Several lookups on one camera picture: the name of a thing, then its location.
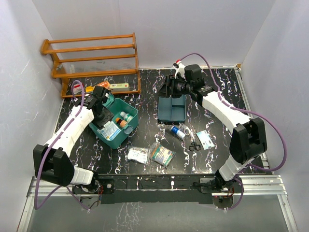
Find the light blue ice pack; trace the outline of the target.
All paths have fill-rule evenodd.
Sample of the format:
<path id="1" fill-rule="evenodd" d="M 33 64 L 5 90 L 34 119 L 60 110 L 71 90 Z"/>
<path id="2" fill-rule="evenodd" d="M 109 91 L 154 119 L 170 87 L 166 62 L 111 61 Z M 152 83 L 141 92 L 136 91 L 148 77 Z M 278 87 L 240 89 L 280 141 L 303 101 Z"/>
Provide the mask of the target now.
<path id="1" fill-rule="evenodd" d="M 121 131 L 118 126 L 112 122 L 107 122 L 102 129 L 97 129 L 98 133 L 100 133 L 106 140 L 113 140 Z"/>

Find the white bottle green label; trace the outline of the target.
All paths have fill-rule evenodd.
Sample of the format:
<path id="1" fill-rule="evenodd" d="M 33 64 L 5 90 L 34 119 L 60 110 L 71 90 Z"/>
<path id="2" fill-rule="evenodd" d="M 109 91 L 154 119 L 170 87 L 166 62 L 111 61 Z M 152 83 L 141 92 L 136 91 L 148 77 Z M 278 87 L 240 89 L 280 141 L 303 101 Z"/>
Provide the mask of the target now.
<path id="1" fill-rule="evenodd" d="M 126 112 L 121 112 L 120 116 L 125 120 L 126 122 L 130 122 L 133 119 L 133 116 Z"/>

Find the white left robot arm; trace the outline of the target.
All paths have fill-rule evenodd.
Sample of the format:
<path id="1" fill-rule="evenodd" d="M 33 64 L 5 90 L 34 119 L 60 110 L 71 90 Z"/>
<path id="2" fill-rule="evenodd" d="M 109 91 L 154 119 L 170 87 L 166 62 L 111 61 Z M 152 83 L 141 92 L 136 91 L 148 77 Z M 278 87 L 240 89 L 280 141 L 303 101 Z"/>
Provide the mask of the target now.
<path id="1" fill-rule="evenodd" d="M 107 103 L 112 97 L 109 89 L 95 86 L 92 94 L 75 100 L 74 106 L 60 129 L 44 145 L 33 149 L 35 176 L 59 186 L 83 186 L 90 193 L 99 189 L 98 175 L 91 170 L 74 166 L 71 151 L 93 121 L 107 118 Z"/>

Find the blue cap small bottle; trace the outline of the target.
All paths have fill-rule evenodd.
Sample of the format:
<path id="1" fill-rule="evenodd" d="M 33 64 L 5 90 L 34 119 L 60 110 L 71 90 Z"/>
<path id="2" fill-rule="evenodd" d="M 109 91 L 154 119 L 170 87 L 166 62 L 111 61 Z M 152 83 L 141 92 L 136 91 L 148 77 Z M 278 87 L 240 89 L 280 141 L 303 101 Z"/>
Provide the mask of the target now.
<path id="1" fill-rule="evenodd" d="M 186 137 L 185 133 L 176 126 L 171 126 L 170 131 L 181 140 L 184 140 Z"/>

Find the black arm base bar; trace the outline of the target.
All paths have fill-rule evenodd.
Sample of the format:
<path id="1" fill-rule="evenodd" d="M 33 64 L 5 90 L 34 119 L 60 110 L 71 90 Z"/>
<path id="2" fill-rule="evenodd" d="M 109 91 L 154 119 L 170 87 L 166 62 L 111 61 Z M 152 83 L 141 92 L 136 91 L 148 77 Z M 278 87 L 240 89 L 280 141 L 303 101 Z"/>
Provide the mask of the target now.
<path id="1" fill-rule="evenodd" d="M 98 197 L 101 204 L 211 204 L 216 196 L 233 197 L 242 192 L 238 181 L 232 180 L 217 188 L 214 179 L 212 174 L 99 174 L 93 185 L 77 185 L 73 193 Z"/>

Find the white gauze packet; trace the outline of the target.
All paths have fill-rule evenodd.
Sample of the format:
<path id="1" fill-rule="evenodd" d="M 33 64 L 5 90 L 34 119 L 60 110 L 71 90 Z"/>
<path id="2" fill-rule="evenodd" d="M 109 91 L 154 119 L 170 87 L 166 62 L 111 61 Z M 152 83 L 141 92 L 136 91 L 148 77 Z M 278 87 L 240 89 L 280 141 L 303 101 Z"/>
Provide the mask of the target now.
<path id="1" fill-rule="evenodd" d="M 148 150 L 148 148 L 130 146 L 128 148 L 126 159 L 147 165 L 149 163 Z"/>

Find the teal medicine kit box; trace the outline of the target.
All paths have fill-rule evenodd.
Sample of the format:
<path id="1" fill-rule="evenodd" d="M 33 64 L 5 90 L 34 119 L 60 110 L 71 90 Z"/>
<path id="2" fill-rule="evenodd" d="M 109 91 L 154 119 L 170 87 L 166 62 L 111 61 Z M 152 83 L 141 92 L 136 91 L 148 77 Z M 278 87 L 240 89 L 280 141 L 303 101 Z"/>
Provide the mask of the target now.
<path id="1" fill-rule="evenodd" d="M 103 119 L 95 119 L 89 126 L 106 145 L 117 149 L 138 126 L 138 110 L 109 94 L 107 102 L 103 105 L 103 113 Z"/>

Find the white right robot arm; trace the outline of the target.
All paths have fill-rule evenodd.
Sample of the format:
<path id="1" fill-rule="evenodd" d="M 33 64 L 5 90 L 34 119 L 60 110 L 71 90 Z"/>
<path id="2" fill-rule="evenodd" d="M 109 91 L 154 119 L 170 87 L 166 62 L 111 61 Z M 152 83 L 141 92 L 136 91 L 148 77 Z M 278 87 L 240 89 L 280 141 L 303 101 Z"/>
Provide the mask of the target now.
<path id="1" fill-rule="evenodd" d="M 237 174 L 267 150 L 265 124 L 259 117 L 251 118 L 234 110 L 218 90 L 206 85 L 199 65 L 184 66 L 178 61 L 173 67 L 176 72 L 166 77 L 159 96 L 179 98 L 189 95 L 232 133 L 228 159 L 216 171 L 214 179 L 204 184 L 213 190 L 228 191 Z"/>

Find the green blue bandage packet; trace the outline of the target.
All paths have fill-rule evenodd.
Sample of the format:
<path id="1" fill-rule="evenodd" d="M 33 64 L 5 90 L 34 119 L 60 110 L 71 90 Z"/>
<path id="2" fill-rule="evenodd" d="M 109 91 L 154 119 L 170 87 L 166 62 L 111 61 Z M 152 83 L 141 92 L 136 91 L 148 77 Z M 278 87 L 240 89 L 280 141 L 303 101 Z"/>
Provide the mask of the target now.
<path id="1" fill-rule="evenodd" d="M 176 153 L 162 146 L 159 142 L 154 142 L 150 146 L 148 154 L 151 160 L 166 168 L 169 166 Z"/>

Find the brown glass medicine bottle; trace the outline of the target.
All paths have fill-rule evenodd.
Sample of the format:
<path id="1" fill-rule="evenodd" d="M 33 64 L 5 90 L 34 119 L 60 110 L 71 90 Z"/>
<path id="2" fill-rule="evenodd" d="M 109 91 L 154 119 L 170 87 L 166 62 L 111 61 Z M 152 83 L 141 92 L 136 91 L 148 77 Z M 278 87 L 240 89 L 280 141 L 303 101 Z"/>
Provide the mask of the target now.
<path id="1" fill-rule="evenodd" d="M 127 125 L 127 121 L 121 119 L 121 118 L 116 118 L 115 119 L 116 124 L 120 127 L 120 128 L 124 128 Z"/>

